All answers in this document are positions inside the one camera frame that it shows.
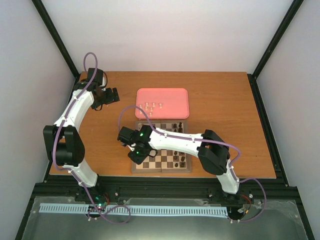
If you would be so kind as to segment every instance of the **orange wooden surface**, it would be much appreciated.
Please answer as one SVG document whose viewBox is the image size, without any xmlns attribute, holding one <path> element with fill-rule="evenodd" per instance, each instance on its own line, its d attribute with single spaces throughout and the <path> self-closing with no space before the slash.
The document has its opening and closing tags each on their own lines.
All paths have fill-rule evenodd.
<svg viewBox="0 0 320 240">
<path fill-rule="evenodd" d="M 131 173 L 129 149 L 117 141 L 118 116 L 128 105 L 135 105 L 140 88 L 185 88 L 190 115 L 189 133 L 215 131 L 226 143 L 237 146 L 242 156 L 234 164 L 238 177 L 275 178 L 276 174 L 245 72 L 107 72 L 108 87 L 118 89 L 120 101 L 91 108 L 80 126 L 85 159 L 102 176 L 213 177 L 192 157 L 190 173 Z M 121 125 L 134 128 L 134 109 L 128 109 Z M 230 150 L 231 158 L 236 156 Z M 61 174 L 53 167 L 50 174 Z"/>
</svg>

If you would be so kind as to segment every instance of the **white wall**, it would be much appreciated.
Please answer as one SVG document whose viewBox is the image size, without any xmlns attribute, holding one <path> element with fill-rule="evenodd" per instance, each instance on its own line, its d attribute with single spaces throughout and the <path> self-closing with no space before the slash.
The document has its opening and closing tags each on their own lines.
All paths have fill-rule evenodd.
<svg viewBox="0 0 320 240">
<path fill-rule="evenodd" d="M 73 76 L 31 1 L 2 1 L 0 32 L 0 239 L 13 240 L 48 165 L 43 127 L 62 113 Z"/>
<path fill-rule="evenodd" d="M 304 1 L 258 78 L 285 172 L 320 239 L 320 1 Z"/>
<path fill-rule="evenodd" d="M 78 69 L 91 49 L 109 71 L 248 73 L 291 2 L 43 0 Z"/>
</svg>

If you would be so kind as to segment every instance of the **purple cable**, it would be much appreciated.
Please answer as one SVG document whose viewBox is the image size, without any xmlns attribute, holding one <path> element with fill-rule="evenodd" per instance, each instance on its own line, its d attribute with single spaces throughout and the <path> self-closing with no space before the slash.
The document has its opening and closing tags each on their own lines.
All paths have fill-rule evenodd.
<svg viewBox="0 0 320 240">
<path fill-rule="evenodd" d="M 92 83 L 92 81 L 94 80 L 94 78 L 95 78 L 95 76 L 96 76 L 97 70 L 98 70 L 98 59 L 97 59 L 97 56 L 96 56 L 93 52 L 88 52 L 88 53 L 84 56 L 84 58 L 83 58 L 83 67 L 84 67 L 85 72 L 87 73 L 87 69 L 86 69 L 86 59 L 87 59 L 87 56 L 88 56 L 88 55 L 93 55 L 93 57 L 94 57 L 94 60 L 95 60 L 94 72 L 93 72 L 93 75 L 92 75 L 91 79 L 89 80 L 89 82 L 86 84 L 86 86 L 83 88 L 83 90 L 76 96 L 77 99 L 78 99 L 79 97 L 81 97 L 81 95 L 85 92 L 85 90 L 86 90 L 86 89 L 89 87 L 89 85 Z M 73 107 L 74 104 L 76 103 L 76 101 L 77 101 L 76 99 L 73 99 L 73 100 L 72 100 L 70 106 L 68 107 L 68 109 L 67 109 L 66 112 L 65 112 L 65 115 L 64 115 L 65 118 L 68 117 L 68 115 L 69 115 L 72 107 Z M 60 124 L 60 126 L 58 127 L 58 129 L 57 129 L 57 131 L 56 131 L 56 134 L 55 134 L 55 138 L 54 138 L 54 142 L 53 142 L 53 149 L 52 149 L 52 162 L 53 162 L 53 165 L 54 165 L 55 169 L 57 169 L 59 172 L 62 172 L 62 171 L 65 171 L 65 170 L 71 171 L 72 176 L 78 181 L 78 183 L 81 183 L 81 180 L 77 177 L 77 175 L 73 174 L 71 168 L 59 168 L 58 165 L 57 165 L 57 160 L 56 160 L 57 145 L 58 145 L 58 140 L 59 140 L 59 135 L 60 135 L 60 133 L 61 133 L 61 129 L 62 129 L 63 125 L 65 124 L 65 122 L 66 122 L 65 120 L 62 120 L 62 121 L 61 121 L 61 124 Z M 93 199 L 92 199 L 92 197 L 91 197 L 91 195 L 90 195 L 90 193 L 89 193 L 89 190 L 88 190 L 88 188 L 86 187 L 86 185 L 85 185 L 85 184 L 82 184 L 82 186 L 83 186 L 84 190 L 86 191 L 86 194 L 88 195 L 88 197 L 89 197 L 91 203 L 93 204 L 96 212 L 99 213 L 100 216 L 101 216 L 102 218 L 104 218 L 106 221 L 108 221 L 109 223 L 112 223 L 112 224 L 121 225 L 121 224 L 125 224 L 126 222 L 128 222 L 128 221 L 130 220 L 130 218 L 131 218 L 131 211 L 130 211 L 130 209 L 129 209 L 127 206 L 123 206 L 123 205 L 115 206 L 115 207 L 111 208 L 109 211 L 112 211 L 113 209 L 120 208 L 120 207 L 126 208 L 126 209 L 128 210 L 128 212 L 129 212 L 129 216 L 128 216 L 128 218 L 127 218 L 126 221 L 124 221 L 124 222 L 113 222 L 113 221 L 107 219 L 104 215 L 108 214 L 109 211 L 106 212 L 106 213 L 104 213 L 104 214 L 102 215 L 102 213 L 101 213 L 101 212 L 98 210 L 98 208 L 96 207 L 95 202 L 93 201 Z"/>
<path fill-rule="evenodd" d="M 145 111 L 144 111 L 143 109 L 141 109 L 140 107 L 136 106 L 136 105 L 127 106 L 127 107 L 125 107 L 125 108 L 121 111 L 121 113 L 120 113 L 120 115 L 119 115 L 119 118 L 118 118 L 118 131 L 119 131 L 119 132 L 120 132 L 120 123 L 121 123 L 122 115 L 124 114 L 124 112 L 125 112 L 127 109 L 130 109 L 130 108 L 136 108 L 136 109 L 140 110 L 140 111 L 143 113 L 143 115 L 145 116 L 145 119 L 146 119 L 147 122 L 149 123 L 151 129 L 152 129 L 153 131 L 155 131 L 157 134 L 160 134 L 161 136 L 164 136 L 164 135 L 165 135 L 164 133 L 162 133 L 162 132 L 160 132 L 160 131 L 158 131 L 157 129 L 154 128 L 154 126 L 152 125 L 152 123 L 151 123 L 148 115 L 145 113 Z M 169 137 L 169 138 L 174 138 L 174 139 L 182 139 L 182 140 L 190 140 L 190 141 L 192 141 L 192 139 L 191 139 L 190 137 L 175 136 L 175 135 L 170 135 L 170 134 L 167 134 L 166 136 Z M 235 156 L 235 158 L 234 158 L 232 161 L 230 161 L 229 168 L 230 168 L 230 172 L 231 172 L 231 175 L 232 175 L 233 179 L 234 179 L 235 181 L 238 181 L 238 178 L 236 177 L 236 174 L 235 174 L 234 169 L 233 169 L 233 163 L 234 163 L 236 160 L 238 160 L 239 157 L 241 156 L 241 151 L 240 151 L 239 148 L 237 148 L 236 146 L 233 146 L 233 145 L 231 145 L 231 144 L 222 142 L 222 141 L 214 141 L 214 140 L 207 140 L 207 139 L 201 139 L 201 138 L 195 138 L 194 141 L 205 142 L 205 143 L 212 143 L 212 144 L 219 144 L 219 145 L 223 145 L 223 146 L 227 146 L 227 147 L 230 147 L 230 148 L 235 149 L 235 150 L 238 152 L 238 154 L 237 154 L 237 156 Z M 264 210 L 265 210 L 265 208 L 266 208 L 266 206 L 267 206 L 267 195 L 266 195 L 266 191 L 265 191 L 264 187 L 261 185 L 261 183 L 260 183 L 257 179 L 255 179 L 255 178 L 246 178 L 246 179 L 244 179 L 244 180 L 239 181 L 239 183 L 244 183 L 244 182 L 249 181 L 249 180 L 254 180 L 254 181 L 256 181 L 256 182 L 258 183 L 258 185 L 260 186 L 260 188 L 261 188 L 261 190 L 262 190 L 262 192 L 263 192 L 264 205 L 263 205 L 263 208 L 261 209 L 261 211 L 260 211 L 256 216 L 254 216 L 254 217 L 252 217 L 252 218 L 250 218 L 250 219 L 248 219 L 248 220 L 240 221 L 240 222 L 242 222 L 242 223 L 250 222 L 250 221 L 256 219 L 257 217 L 259 217 L 259 216 L 264 212 Z"/>
<path fill-rule="evenodd" d="M 76 98 L 78 99 L 79 97 L 81 97 L 81 95 L 85 92 L 85 90 L 89 87 L 89 85 L 92 83 L 92 81 L 94 80 L 95 76 L 96 76 L 96 73 L 97 73 L 97 69 L 98 69 L 98 59 L 97 59 L 97 56 L 93 53 L 93 52 L 88 52 L 84 58 L 83 58 L 83 67 L 84 67 L 84 70 L 85 72 L 87 72 L 86 70 L 86 59 L 87 59 L 87 56 L 88 55 L 93 55 L 94 57 L 94 60 L 95 60 L 95 67 L 94 67 L 94 72 L 93 72 L 93 75 L 90 79 L 90 81 L 86 84 L 86 86 L 83 88 L 83 90 L 76 96 Z M 64 117 L 67 118 L 72 107 L 74 106 L 74 104 L 76 103 L 76 99 L 73 99 L 70 106 L 68 107 L 68 109 L 66 110 L 65 112 L 65 115 Z M 56 151 L 57 151 L 57 145 L 58 145 L 58 140 L 59 140 L 59 135 L 60 135 L 60 132 L 61 132 L 61 129 L 62 127 L 64 126 L 65 124 L 65 120 L 62 120 L 60 126 L 58 127 L 58 130 L 56 132 L 56 135 L 55 135 L 55 138 L 54 138 L 54 142 L 53 142 L 53 149 L 52 149 L 52 162 L 53 162 L 53 165 L 55 167 L 55 169 L 57 169 L 59 172 L 62 172 L 62 171 L 65 171 L 65 170 L 68 170 L 68 171 L 71 171 L 70 168 L 59 168 L 58 165 L 57 165 L 57 160 L 56 160 Z"/>
<path fill-rule="evenodd" d="M 256 218 L 258 218 L 263 212 L 264 210 L 266 209 L 267 207 L 267 195 L 266 195 L 266 191 L 264 189 L 264 187 L 262 186 L 262 184 L 256 179 L 256 178 L 246 178 L 244 180 L 241 180 L 240 183 L 245 183 L 246 181 L 249 181 L 249 180 L 254 180 L 256 181 L 256 183 L 260 186 L 262 192 L 263 192 L 263 198 L 264 198 L 264 204 L 263 204 L 263 207 L 261 209 L 261 211 L 255 215 L 254 217 L 250 218 L 250 219 L 247 219 L 247 220 L 240 220 L 239 223 L 247 223 L 247 222 L 250 222 L 252 220 L 255 220 Z"/>
<path fill-rule="evenodd" d="M 126 107 L 121 111 L 121 113 L 120 113 L 120 115 L 119 115 L 119 118 L 118 118 L 118 131 L 119 131 L 119 132 L 120 132 L 120 123 L 121 123 L 122 115 L 124 114 L 124 112 L 125 112 L 127 109 L 130 109 L 130 108 L 139 109 L 139 110 L 143 113 L 143 115 L 145 116 L 145 118 L 146 118 L 146 120 L 148 121 L 151 129 L 152 129 L 153 131 L 155 131 L 157 134 L 161 135 L 161 136 L 164 136 L 164 135 L 165 135 L 164 133 L 162 133 L 162 132 L 160 132 L 160 131 L 158 131 L 157 129 L 154 128 L 154 126 L 152 125 L 152 123 L 151 123 L 149 117 L 147 116 L 147 114 L 145 113 L 145 111 L 142 110 L 140 107 L 138 107 L 138 106 L 136 106 L 136 105 L 126 106 Z M 182 140 L 190 140 L 190 141 L 192 141 L 192 139 L 191 139 L 190 137 L 185 137 L 185 136 L 175 136 L 175 135 L 170 135 L 170 134 L 167 134 L 166 136 L 169 137 L 169 138 L 174 138 L 174 139 L 182 139 Z M 223 142 L 223 141 L 215 141 L 215 140 L 208 140 L 208 139 L 201 139 L 201 138 L 195 138 L 194 141 L 204 142 L 204 143 L 211 143 L 211 144 L 219 144 L 219 145 L 223 145 L 223 146 L 227 146 L 227 147 L 230 147 L 230 148 L 235 149 L 238 154 L 237 154 L 237 156 L 235 156 L 235 158 L 234 158 L 233 160 L 230 161 L 229 168 L 230 168 L 230 172 L 231 172 L 231 175 L 232 175 L 233 179 L 234 179 L 235 181 L 238 181 L 238 178 L 237 178 L 237 176 L 236 176 L 236 174 L 235 174 L 235 171 L 234 171 L 232 165 L 233 165 L 233 163 L 235 163 L 235 161 L 238 160 L 239 157 L 241 156 L 241 151 L 240 151 L 239 148 L 237 148 L 236 146 L 233 146 L 233 145 L 231 145 L 231 144 L 229 144 L 229 143 L 225 143 L 225 142 Z"/>
<path fill-rule="evenodd" d="M 78 176 L 73 173 L 73 171 L 71 172 L 71 175 L 77 180 L 78 183 L 81 183 L 81 182 L 82 182 L 81 179 L 79 179 Z M 94 209 L 95 209 L 96 212 L 100 215 L 100 217 L 102 217 L 104 220 L 106 220 L 107 222 L 109 222 L 109 223 L 111 223 L 111 224 L 116 224 L 116 225 L 125 224 L 125 223 L 127 223 L 127 222 L 130 220 L 130 218 L 131 218 L 131 211 L 130 211 L 130 208 L 127 207 L 127 206 L 125 206 L 125 205 L 117 205 L 117 206 L 114 206 L 114 207 L 110 208 L 107 212 L 105 212 L 104 214 L 102 214 L 102 213 L 100 212 L 100 210 L 97 208 L 94 200 L 92 199 L 92 197 L 91 197 L 91 195 L 90 195 L 90 192 L 89 192 L 87 186 L 86 186 L 85 184 L 82 184 L 82 186 L 83 186 L 86 194 L 88 195 L 88 197 L 89 197 L 89 199 L 90 199 L 90 202 L 92 203 Z M 109 220 L 108 218 L 105 217 L 105 215 L 107 215 L 108 213 L 110 213 L 111 211 L 113 211 L 114 209 L 117 209 L 117 208 L 125 208 L 125 209 L 128 210 L 129 216 L 127 217 L 127 219 L 126 219 L 125 221 L 122 221 L 122 222 L 114 222 L 114 221 L 111 221 L 111 220 Z"/>
</svg>

